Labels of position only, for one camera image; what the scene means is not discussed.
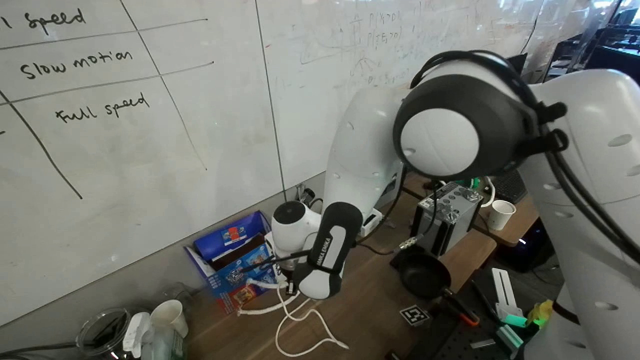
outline wall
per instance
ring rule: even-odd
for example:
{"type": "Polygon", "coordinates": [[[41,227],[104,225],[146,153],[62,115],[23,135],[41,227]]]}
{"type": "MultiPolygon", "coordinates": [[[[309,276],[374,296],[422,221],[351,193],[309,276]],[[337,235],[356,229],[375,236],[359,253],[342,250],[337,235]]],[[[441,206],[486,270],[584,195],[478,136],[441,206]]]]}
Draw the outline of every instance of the wall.
{"type": "MultiPolygon", "coordinates": [[[[324,173],[305,181],[316,196],[324,193],[324,173]]],[[[286,191],[293,199],[295,188],[286,191]]],[[[74,341],[82,324],[103,309],[118,306],[138,305],[153,308],[162,300],[164,287],[174,282],[201,289],[203,280],[182,249],[183,246],[219,226],[261,210],[271,217],[278,205],[284,202],[283,193],[278,193],[258,204],[242,210],[221,222],[184,238],[163,250],[155,252],[98,281],[84,286],[58,300],[34,310],[0,327],[0,352],[7,350],[74,341]]],[[[76,351],[49,353],[56,359],[78,358],[76,351]]]]}

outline paper cup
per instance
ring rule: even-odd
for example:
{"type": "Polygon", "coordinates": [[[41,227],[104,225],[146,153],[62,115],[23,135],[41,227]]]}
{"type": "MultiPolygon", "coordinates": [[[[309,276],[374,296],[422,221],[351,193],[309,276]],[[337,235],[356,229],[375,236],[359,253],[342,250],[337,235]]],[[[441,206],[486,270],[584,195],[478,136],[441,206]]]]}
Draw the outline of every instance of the paper cup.
{"type": "Polygon", "coordinates": [[[516,207],[512,203],[504,200],[495,200],[491,204],[491,213],[489,214],[487,225],[490,229],[502,230],[515,212],[516,207]]]}
{"type": "Polygon", "coordinates": [[[153,326],[172,327],[183,338],[189,333],[187,320],[184,318],[182,303],[178,300],[167,300],[158,305],[151,313],[153,326]]]}

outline gray electronic device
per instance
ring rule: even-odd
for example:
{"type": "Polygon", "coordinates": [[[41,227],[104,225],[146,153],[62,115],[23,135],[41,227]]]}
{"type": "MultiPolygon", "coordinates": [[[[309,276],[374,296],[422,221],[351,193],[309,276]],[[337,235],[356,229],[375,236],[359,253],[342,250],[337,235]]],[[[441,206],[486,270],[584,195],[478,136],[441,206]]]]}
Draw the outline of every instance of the gray electronic device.
{"type": "MultiPolygon", "coordinates": [[[[482,196],[474,190],[457,183],[447,183],[436,191],[438,206],[433,227],[417,245],[436,257],[444,255],[471,230],[482,196]]],[[[433,198],[427,197],[418,203],[413,218],[411,236],[422,234],[433,214],[433,198]]]]}

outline frying pan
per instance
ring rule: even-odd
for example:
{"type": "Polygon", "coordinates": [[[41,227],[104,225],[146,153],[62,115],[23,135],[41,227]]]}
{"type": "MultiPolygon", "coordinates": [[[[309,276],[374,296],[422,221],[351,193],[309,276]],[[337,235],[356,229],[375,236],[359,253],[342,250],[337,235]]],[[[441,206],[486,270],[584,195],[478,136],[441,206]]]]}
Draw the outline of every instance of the frying pan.
{"type": "Polygon", "coordinates": [[[451,274],[438,259],[425,253],[409,254],[402,260],[398,270],[402,284],[412,294],[426,300],[442,297],[458,311],[464,322],[470,326],[478,325],[478,316],[449,289],[451,274]]]}

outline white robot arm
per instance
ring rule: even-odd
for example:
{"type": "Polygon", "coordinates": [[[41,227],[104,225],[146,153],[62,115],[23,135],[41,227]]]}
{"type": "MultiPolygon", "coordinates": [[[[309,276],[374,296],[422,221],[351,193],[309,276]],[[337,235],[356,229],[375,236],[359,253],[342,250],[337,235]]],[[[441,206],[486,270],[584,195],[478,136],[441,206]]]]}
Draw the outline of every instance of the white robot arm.
{"type": "Polygon", "coordinates": [[[497,55],[439,54],[411,90],[355,95],[331,148],[322,217],[300,202],[282,204],[272,221],[276,255],[310,249],[288,267],[303,294],[325,299],[340,290],[347,253],[398,161],[442,180],[520,167],[566,278],[561,315],[525,358],[634,359],[640,250],[626,234],[640,230],[638,139],[640,88],[619,72],[529,87],[497,55]],[[575,192],[591,194],[589,206],[575,192]]]}

